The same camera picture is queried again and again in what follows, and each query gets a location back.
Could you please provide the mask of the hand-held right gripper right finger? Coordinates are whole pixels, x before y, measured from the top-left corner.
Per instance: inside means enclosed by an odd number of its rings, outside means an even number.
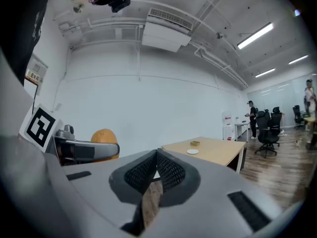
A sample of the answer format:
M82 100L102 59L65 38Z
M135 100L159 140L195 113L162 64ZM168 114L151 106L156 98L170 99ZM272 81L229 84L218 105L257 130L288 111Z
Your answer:
M145 238L247 238L282 213L228 167L161 149L157 158L163 194Z

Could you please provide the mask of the orange round object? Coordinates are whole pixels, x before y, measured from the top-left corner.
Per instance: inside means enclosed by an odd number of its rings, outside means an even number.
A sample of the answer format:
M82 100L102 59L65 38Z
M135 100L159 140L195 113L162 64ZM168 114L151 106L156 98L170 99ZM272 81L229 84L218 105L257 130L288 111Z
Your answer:
M116 143L118 144L117 138L112 130L101 129L96 131L91 137L90 142L92 143Z

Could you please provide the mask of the person's black t-shirt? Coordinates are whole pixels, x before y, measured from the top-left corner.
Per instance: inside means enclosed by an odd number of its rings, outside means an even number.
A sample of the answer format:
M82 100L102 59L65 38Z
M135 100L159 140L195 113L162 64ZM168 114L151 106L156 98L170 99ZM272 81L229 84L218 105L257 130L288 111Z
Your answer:
M21 84L34 47L48 0L0 0L0 46Z

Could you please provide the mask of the grey wall electrical box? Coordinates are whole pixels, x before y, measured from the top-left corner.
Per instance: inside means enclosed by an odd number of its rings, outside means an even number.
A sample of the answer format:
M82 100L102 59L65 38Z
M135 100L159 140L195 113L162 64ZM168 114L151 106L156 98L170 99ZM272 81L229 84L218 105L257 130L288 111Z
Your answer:
M25 79L40 86L43 83L48 68L49 67L41 59L32 54L27 65Z

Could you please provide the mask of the light wooden table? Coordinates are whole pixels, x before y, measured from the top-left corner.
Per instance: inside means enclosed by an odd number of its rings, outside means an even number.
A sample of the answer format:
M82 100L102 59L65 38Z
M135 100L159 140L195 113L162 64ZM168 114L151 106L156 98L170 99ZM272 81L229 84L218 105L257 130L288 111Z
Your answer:
M199 141L200 145L190 145L190 142L193 140ZM207 137L197 137L163 145L162 149L185 155L190 155L187 153L187 150L197 149L199 150L198 154L190 156L223 166L228 166L233 160L238 159L236 172L240 173L245 144L246 143L243 141L227 141Z

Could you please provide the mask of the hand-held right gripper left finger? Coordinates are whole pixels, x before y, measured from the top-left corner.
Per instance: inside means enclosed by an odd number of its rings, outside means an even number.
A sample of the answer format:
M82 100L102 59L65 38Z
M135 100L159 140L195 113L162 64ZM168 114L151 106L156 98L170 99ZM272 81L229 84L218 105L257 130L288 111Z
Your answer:
M142 198L157 170L156 150L61 169L76 238L158 238L156 223L142 227Z

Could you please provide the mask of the black office chair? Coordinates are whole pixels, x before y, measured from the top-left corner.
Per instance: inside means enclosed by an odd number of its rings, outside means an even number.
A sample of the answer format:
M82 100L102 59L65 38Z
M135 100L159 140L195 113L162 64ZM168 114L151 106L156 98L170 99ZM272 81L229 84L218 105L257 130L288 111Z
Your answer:
M271 113L270 120L270 131L273 135L278 136L280 134L280 123L282 119L282 112L280 111L280 107L275 107Z
M262 144L259 149L255 151L255 154L258 152L265 152L264 158L267 158L267 153L272 152L275 155L277 155L277 152L275 151L274 144L278 143L279 136L273 135L271 133L270 128L268 128L267 120L265 118L265 112L264 111L258 111L256 115L256 122L259 129L258 134L258 141Z
M300 106L299 105L295 105L293 107L293 113L294 113L294 122L295 122L295 129L299 129L299 128L303 128L304 126L304 118L301 115L300 112Z

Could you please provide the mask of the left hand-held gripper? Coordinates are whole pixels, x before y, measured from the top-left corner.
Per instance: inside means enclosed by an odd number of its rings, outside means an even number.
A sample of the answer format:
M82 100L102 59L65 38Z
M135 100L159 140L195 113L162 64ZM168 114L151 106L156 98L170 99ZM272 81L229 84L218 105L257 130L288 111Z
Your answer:
M20 128L20 134L43 153L55 155L62 166L104 161L120 152L117 143L74 140L73 126L64 125L61 119L41 104L37 108L30 108Z

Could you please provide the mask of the wooden desk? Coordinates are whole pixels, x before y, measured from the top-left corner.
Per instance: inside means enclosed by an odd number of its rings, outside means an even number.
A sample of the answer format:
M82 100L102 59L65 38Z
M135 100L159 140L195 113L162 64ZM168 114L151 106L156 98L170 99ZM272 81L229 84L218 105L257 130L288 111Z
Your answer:
M304 121L307 123L307 127L309 130L308 138L307 138L307 143L311 143L313 139L313 134L315 130L315 123L316 123L316 118L315 117L305 117Z

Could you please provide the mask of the white desk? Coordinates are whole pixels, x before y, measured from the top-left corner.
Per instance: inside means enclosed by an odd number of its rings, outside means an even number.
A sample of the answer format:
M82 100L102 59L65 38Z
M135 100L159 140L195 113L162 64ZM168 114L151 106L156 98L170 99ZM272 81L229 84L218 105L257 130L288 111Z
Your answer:
M239 137L243 135L244 132L246 132L246 142L249 141L249 127L250 122L249 121L243 121L241 123L235 124L235 140L238 141Z

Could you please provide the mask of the white cabinet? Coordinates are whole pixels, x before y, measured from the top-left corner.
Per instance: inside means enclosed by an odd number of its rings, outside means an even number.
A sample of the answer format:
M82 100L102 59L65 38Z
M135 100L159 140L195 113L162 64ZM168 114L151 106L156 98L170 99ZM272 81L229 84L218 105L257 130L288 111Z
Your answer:
M222 113L222 125L223 140L234 141L236 139L235 124L232 121L232 116L229 111Z

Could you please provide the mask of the white ceiling air conditioner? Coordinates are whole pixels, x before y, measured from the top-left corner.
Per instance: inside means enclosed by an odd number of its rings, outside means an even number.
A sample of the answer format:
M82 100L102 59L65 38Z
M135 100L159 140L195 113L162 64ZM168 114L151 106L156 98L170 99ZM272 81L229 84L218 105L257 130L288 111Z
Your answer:
M191 41L192 23L170 12L151 8L144 26L142 45L178 52Z

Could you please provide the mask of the ceiling tube light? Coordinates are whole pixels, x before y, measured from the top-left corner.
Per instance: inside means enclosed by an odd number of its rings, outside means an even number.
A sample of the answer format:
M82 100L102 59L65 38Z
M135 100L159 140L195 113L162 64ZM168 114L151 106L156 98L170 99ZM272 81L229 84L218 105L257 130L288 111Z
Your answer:
M272 69L270 69L270 70L267 70L267 71L265 71L265 72L262 72L262 73L260 73L260 74L257 74L257 75L255 76L255 78L264 76L264 75L266 75L266 74L268 74L268 73L271 73L271 72L274 72L274 71L275 71L275 68L272 68Z
M266 26L264 26L263 28L261 28L257 32L253 33L248 38L246 38L244 41L239 43L237 45L238 49L241 50L241 49L245 48L247 45L249 45L250 43L252 43L255 40L259 39L261 36L265 35L269 31L271 31L272 29L273 29L273 24L272 23L267 24Z
M297 62L302 61L302 60L304 60L304 59L306 59L308 57L309 57L308 55L304 55L302 57L299 57L299 58L297 58L295 60L290 61L288 64L291 65L291 64L297 63Z

